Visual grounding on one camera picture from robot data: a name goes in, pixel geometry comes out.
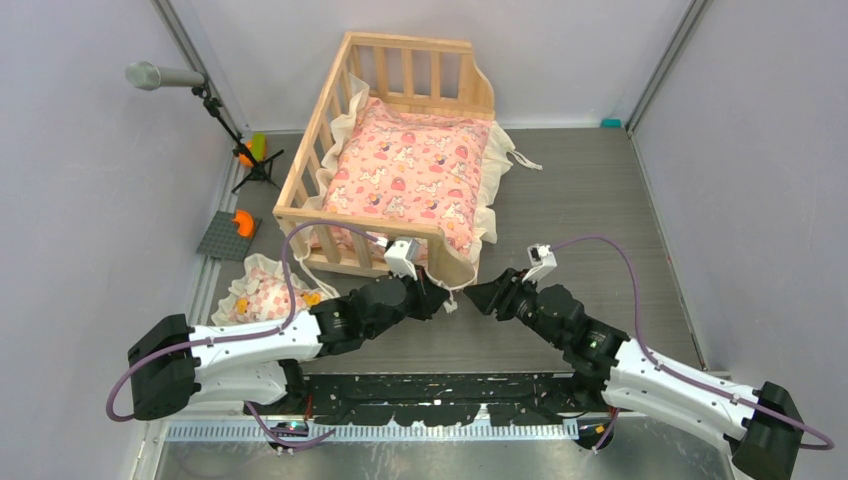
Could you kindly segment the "pink printed cushion with ties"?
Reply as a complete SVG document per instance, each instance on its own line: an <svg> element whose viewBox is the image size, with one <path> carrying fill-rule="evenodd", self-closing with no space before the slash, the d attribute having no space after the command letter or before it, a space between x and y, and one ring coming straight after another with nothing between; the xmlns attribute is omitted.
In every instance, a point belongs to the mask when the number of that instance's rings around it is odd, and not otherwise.
<svg viewBox="0 0 848 480"><path fill-rule="evenodd" d="M421 239L415 263L442 288L473 284L483 243L497 241L502 177L538 164L494 120L399 112L356 76L347 82L349 110L330 124L333 144L306 209L438 227L443 249Z"/></svg>

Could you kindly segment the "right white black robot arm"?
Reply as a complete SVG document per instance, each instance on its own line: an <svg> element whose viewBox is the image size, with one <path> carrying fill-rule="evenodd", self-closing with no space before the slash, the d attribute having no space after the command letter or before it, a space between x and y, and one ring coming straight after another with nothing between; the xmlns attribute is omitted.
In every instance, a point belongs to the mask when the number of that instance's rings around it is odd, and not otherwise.
<svg viewBox="0 0 848 480"><path fill-rule="evenodd" d="M580 408L603 404L650 416L715 447L752 479L792 476L803 433L784 387L736 384L643 349L626 332L589 316L564 286L538 289L512 268L465 294L482 314L517 319L562 351L574 370L570 392Z"/></svg>

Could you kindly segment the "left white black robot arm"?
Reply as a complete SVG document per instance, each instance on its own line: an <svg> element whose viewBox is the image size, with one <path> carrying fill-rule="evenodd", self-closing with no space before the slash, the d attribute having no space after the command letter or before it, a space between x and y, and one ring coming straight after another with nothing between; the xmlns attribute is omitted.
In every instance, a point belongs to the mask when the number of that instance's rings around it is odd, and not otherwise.
<svg viewBox="0 0 848 480"><path fill-rule="evenodd" d="M156 420L206 402L296 413L307 398L301 363L357 350L407 318L428 320L450 297L427 276L389 275L292 320L210 327L167 316L128 350L131 417Z"/></svg>

